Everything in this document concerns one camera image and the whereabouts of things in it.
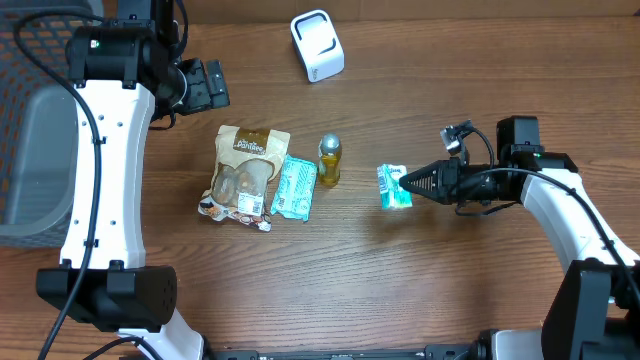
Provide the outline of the small teal tissue pack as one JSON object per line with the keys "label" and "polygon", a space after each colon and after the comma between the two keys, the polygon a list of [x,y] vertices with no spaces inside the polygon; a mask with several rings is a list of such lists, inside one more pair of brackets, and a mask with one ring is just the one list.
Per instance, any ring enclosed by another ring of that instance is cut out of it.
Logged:
{"label": "small teal tissue pack", "polygon": [[382,164],[377,168],[379,193],[383,210],[410,208],[411,194],[400,185],[400,178],[407,174],[404,165]]}

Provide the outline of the brown snack wrapper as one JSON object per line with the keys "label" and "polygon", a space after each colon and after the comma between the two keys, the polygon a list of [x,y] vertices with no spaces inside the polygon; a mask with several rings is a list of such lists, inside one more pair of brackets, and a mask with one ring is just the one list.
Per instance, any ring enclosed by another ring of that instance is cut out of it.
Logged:
{"label": "brown snack wrapper", "polygon": [[203,193],[198,212],[216,222],[231,219],[269,232],[268,184],[279,174],[289,142],[287,132],[222,125],[215,138],[211,186]]}

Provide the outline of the yellow liquid bottle silver cap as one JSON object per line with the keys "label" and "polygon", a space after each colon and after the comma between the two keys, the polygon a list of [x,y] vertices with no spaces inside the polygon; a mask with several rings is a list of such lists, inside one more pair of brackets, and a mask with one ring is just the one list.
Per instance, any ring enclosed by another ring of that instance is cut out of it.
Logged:
{"label": "yellow liquid bottle silver cap", "polygon": [[318,178],[326,186],[335,186],[340,179],[342,143],[335,133],[326,133],[318,145]]}

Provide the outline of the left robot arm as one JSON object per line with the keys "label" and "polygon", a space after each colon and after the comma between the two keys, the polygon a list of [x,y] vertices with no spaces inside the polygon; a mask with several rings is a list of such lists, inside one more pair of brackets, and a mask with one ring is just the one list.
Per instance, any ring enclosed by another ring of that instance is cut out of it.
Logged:
{"label": "left robot arm", "polygon": [[38,295],[61,319],[87,323],[149,359],[210,359],[207,339],[177,310],[177,275],[150,266],[141,232],[147,135],[164,117],[229,105],[218,62],[184,59],[179,1],[122,1],[66,45],[62,86],[77,105],[71,222],[59,264],[37,274]]}

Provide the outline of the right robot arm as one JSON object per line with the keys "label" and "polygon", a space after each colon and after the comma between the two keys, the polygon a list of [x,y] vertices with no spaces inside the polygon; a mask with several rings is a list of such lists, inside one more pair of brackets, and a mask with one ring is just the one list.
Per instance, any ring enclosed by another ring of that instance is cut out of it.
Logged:
{"label": "right robot arm", "polygon": [[471,122],[440,132],[450,154],[402,176],[409,193],[443,205],[477,202],[484,214],[521,205],[543,228],[564,279],[540,328],[486,330],[469,345],[441,345],[429,359],[636,359],[639,356],[639,256],[615,234],[566,153],[548,152],[534,116],[496,125],[490,160],[472,165],[464,140]]}

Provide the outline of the white barcode scanner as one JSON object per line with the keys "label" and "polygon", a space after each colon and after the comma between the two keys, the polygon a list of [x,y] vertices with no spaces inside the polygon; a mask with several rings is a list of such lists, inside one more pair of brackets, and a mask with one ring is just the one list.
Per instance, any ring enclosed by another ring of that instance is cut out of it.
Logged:
{"label": "white barcode scanner", "polygon": [[314,9],[290,22],[292,43],[310,83],[339,74],[345,54],[329,14]]}

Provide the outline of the dark grey plastic basket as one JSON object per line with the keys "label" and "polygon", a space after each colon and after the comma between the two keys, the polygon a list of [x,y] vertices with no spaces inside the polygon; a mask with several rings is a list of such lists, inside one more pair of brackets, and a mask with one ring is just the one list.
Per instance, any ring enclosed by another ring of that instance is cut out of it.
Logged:
{"label": "dark grey plastic basket", "polygon": [[[56,13],[66,11],[66,16]],[[101,16],[96,0],[22,0],[1,4],[1,243],[11,247],[63,245],[70,224],[77,153],[74,98],[42,72],[14,42],[13,25],[41,11],[54,14],[26,25],[24,45],[64,77],[65,45],[83,21]]]}

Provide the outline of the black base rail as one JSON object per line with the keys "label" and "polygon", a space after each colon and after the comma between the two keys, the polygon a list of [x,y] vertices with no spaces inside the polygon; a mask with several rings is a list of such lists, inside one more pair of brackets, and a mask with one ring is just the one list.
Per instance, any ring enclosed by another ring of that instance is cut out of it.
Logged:
{"label": "black base rail", "polygon": [[256,350],[211,351],[211,360],[464,360],[486,359],[478,345],[438,344],[423,349],[336,350],[299,352],[258,352]]}

